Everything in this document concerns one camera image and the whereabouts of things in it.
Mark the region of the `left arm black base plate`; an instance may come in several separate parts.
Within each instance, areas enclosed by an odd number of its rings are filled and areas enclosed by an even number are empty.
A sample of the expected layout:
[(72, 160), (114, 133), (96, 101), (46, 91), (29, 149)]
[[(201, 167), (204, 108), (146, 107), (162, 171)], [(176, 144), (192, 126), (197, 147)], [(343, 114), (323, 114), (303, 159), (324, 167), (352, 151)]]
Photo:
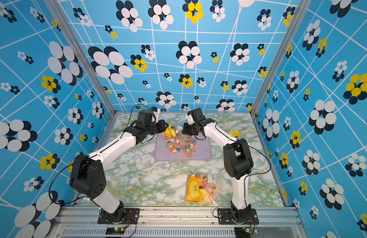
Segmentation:
[(114, 214), (110, 214), (103, 209), (99, 210), (98, 224), (105, 225), (128, 225), (137, 224), (141, 209), (139, 208), (121, 208)]

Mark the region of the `pile of colourful candies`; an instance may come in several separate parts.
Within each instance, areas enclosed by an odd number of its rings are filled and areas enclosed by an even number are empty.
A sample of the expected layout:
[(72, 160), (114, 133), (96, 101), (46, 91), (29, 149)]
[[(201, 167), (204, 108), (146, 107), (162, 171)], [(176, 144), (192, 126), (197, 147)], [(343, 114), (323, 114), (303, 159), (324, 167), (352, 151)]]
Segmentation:
[(194, 136), (188, 136), (189, 141), (188, 142), (181, 142), (181, 143), (174, 143), (174, 142), (166, 142), (166, 149), (174, 154), (178, 155), (181, 158), (191, 158), (193, 155), (195, 155), (196, 150), (199, 148), (199, 145), (197, 144), (197, 140)]

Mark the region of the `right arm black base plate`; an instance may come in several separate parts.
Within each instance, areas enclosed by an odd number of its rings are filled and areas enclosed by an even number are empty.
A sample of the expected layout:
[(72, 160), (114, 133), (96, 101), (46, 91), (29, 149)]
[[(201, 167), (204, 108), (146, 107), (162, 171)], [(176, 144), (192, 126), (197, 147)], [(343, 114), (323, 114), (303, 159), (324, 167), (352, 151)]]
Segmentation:
[(219, 225), (258, 225), (257, 212), (253, 208), (243, 209), (241, 212), (231, 208), (216, 208), (215, 218)]

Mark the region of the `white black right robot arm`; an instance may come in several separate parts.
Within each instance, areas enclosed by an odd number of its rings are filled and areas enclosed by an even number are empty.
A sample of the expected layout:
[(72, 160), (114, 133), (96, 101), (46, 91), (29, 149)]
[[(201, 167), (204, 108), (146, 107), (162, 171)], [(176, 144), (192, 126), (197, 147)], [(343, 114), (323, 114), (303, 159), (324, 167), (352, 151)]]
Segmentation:
[(183, 134), (194, 136), (202, 134), (223, 149), (224, 167), (232, 178), (231, 215), (236, 223), (241, 224), (252, 213), (248, 182), (254, 163), (248, 142), (230, 136), (218, 127), (214, 119), (206, 118), (200, 108), (189, 111), (185, 118), (187, 122), (183, 125)]

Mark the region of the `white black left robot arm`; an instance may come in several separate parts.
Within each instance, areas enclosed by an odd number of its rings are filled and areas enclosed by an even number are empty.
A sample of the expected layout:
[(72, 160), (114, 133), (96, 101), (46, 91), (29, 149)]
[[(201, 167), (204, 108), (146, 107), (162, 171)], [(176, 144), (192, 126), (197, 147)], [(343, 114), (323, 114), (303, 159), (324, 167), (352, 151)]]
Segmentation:
[(74, 159), (69, 185), (87, 196), (101, 208), (103, 217), (112, 223), (120, 223), (124, 217), (124, 204), (107, 188), (106, 168), (122, 153), (141, 143), (148, 135), (165, 132), (169, 124), (159, 120), (160, 109), (152, 107), (142, 110), (113, 141), (89, 155)]

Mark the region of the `ziploc bag with yellow duck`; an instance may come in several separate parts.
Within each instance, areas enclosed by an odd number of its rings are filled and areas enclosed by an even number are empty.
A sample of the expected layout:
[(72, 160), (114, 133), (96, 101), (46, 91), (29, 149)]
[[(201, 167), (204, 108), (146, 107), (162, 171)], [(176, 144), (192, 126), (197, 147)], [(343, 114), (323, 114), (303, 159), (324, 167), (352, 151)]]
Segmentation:
[(241, 131), (231, 130), (228, 133), (228, 136), (229, 140), (238, 148), (238, 150), (241, 150), (243, 146), (251, 148), (251, 145), (249, 144), (248, 140), (243, 137)]

